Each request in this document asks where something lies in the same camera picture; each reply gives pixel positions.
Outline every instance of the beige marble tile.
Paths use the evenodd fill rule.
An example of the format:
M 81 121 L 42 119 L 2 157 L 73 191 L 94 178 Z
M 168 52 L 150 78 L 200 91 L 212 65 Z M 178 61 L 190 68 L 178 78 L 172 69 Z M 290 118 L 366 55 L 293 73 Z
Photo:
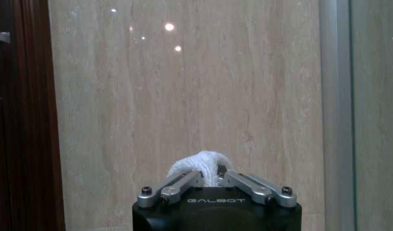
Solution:
M 302 216 L 302 231 L 324 231 L 325 216 L 324 214 L 305 214 Z
M 393 0 L 354 0 L 357 227 L 393 231 Z
M 49 3 L 68 229 L 130 229 L 141 186 L 204 149 L 321 214 L 318 1 Z

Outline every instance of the metal frame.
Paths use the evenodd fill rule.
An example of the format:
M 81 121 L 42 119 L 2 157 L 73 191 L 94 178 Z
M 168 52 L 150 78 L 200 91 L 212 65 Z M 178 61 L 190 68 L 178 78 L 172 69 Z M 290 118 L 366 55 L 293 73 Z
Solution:
M 356 230 L 349 0 L 320 0 L 326 231 Z

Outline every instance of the screw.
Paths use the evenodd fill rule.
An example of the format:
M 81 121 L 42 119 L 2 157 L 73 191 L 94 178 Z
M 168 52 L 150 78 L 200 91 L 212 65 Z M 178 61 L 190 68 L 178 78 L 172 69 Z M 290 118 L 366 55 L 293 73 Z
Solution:
M 292 195 L 292 188 L 290 187 L 284 186 L 281 191 L 282 191 L 282 194 L 286 194 L 289 196 Z
M 152 193 L 152 188 L 149 186 L 142 187 L 141 192 L 144 195 L 149 195 Z
M 273 199 L 273 196 L 272 196 L 272 195 L 268 195 L 268 196 L 265 197 L 265 204 L 266 204 L 266 205 L 269 205 L 272 199 Z

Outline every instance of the white cloth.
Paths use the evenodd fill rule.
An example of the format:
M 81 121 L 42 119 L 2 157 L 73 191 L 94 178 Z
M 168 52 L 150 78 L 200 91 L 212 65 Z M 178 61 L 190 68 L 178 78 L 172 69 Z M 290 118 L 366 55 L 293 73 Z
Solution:
M 232 170 L 232 162 L 224 154 L 213 151 L 200 151 L 198 154 L 178 160 L 172 165 L 166 177 L 184 171 L 197 170 L 202 172 L 204 186 L 216 187 L 218 186 L 218 165 L 224 165 L 226 170 Z

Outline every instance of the marble wall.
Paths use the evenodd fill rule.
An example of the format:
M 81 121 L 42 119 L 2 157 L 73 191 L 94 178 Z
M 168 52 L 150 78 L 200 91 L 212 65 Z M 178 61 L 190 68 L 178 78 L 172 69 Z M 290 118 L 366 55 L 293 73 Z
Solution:
M 49 4 L 66 229 L 132 230 L 140 188 L 216 150 L 324 230 L 318 1 Z
M 352 0 L 357 229 L 393 231 L 393 0 Z

